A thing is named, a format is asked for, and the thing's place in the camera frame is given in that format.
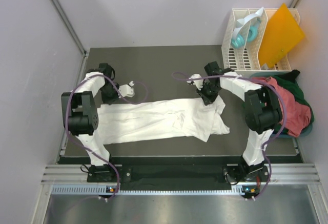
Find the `white printed t shirt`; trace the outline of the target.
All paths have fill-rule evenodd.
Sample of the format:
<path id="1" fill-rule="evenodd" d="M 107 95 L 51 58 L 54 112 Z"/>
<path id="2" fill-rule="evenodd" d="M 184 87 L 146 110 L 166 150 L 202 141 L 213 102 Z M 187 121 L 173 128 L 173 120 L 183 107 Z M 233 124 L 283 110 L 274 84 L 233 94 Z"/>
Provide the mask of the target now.
<path id="1" fill-rule="evenodd" d="M 195 137 L 207 142 L 212 134 L 230 132 L 221 118 L 225 106 L 221 97 L 209 105 L 201 98 L 101 105 L 97 131 L 105 145 L 172 137 Z"/>

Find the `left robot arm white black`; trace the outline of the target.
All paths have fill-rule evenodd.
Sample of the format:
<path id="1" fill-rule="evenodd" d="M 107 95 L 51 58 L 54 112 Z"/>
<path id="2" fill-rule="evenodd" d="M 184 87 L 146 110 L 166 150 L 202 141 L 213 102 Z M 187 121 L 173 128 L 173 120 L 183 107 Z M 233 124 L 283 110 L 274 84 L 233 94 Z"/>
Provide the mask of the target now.
<path id="1" fill-rule="evenodd" d="M 64 126 L 68 126 L 70 137 L 75 137 L 87 151 L 91 165 L 82 165 L 81 169 L 88 174 L 88 182 L 115 182 L 116 169 L 108 164 L 110 153 L 100 141 L 97 131 L 99 118 L 94 97 L 101 93 L 101 100 L 111 105 L 119 99 L 116 89 L 119 84 L 114 82 L 115 70 L 107 63 L 99 64 L 96 69 L 90 69 L 83 83 L 72 94 L 64 92 L 61 95 L 61 108 Z"/>

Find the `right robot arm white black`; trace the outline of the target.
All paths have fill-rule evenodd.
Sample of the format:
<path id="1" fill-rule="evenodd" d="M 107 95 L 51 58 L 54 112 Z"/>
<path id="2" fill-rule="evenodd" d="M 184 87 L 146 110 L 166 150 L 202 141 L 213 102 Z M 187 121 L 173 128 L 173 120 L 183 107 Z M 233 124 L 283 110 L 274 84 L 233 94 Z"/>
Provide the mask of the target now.
<path id="1" fill-rule="evenodd" d="M 265 151 L 274 128 L 283 119 L 279 94 L 263 81 L 242 77 L 231 68 L 222 69 L 217 62 L 208 63 L 199 74 L 190 77 L 205 105 L 213 104 L 218 92 L 227 90 L 244 104 L 244 120 L 249 128 L 248 141 L 237 168 L 226 169 L 224 176 L 232 185 L 250 181 L 263 169 Z"/>

